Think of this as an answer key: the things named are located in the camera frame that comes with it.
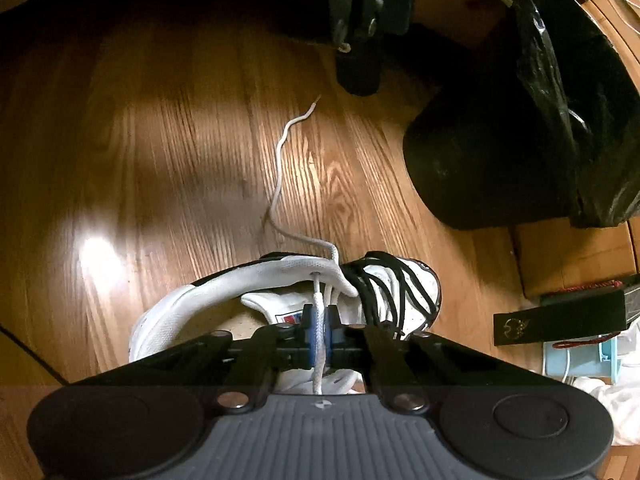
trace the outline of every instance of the shoe tongue label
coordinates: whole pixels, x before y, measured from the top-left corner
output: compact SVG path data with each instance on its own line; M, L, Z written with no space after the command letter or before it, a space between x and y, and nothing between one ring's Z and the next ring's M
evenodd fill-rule
M276 314L278 323L299 324L302 320L302 311L289 312L288 314Z

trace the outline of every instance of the white sneaker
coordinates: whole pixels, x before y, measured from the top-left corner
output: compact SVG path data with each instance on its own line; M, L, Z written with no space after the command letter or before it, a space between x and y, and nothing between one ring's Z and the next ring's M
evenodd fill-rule
M312 273L333 288L343 324L389 321L399 336L433 324L440 310L436 274L417 260L370 252L364 258L336 265L331 260L301 254L270 253L260 260L223 270L162 298L138 320L129 343L133 362L162 351L198 312L231 298L262 313L270 324L300 322L305 304L312 303ZM300 283L296 290L286 289ZM289 370L280 375L276 391L312 392L312 370ZM322 378L324 394L346 394L358 374L338 370Z

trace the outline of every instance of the gray ribbed panel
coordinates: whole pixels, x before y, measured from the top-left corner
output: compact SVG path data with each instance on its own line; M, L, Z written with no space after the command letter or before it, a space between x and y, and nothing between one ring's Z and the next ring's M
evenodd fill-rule
M331 405L318 407L322 399ZM453 456L429 423L374 395L270 396L225 416L203 446L158 480L486 480Z

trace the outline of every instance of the wooden floor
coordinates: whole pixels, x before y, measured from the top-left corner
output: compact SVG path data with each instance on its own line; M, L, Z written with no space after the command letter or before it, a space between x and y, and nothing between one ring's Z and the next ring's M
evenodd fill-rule
M176 286L273 250L313 251L264 226L273 147L278 216L334 241L418 258L442 281L434 331L523 366L540 348L492 346L516 309L506 229L456 232L412 188L402 136L436 89L387 65L347 94L325 46L282 37L242 0L41 0L0 16L0 323L69 381L124 364L135 320ZM237 309L224 316L239 316ZM41 473L24 437L53 384L0 335L0 478Z

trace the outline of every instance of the light blue container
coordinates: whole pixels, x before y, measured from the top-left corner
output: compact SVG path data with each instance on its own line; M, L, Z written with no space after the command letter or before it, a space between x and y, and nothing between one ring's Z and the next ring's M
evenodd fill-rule
M594 339L585 337L571 339L571 341L585 341ZM545 370L542 373L551 377L563 377L566 368L567 349L553 348L555 341L544 345ZM568 349L569 376L572 377L610 377L611 383L616 384L622 359L618 357L618 338L614 337L604 343L584 346L574 346Z

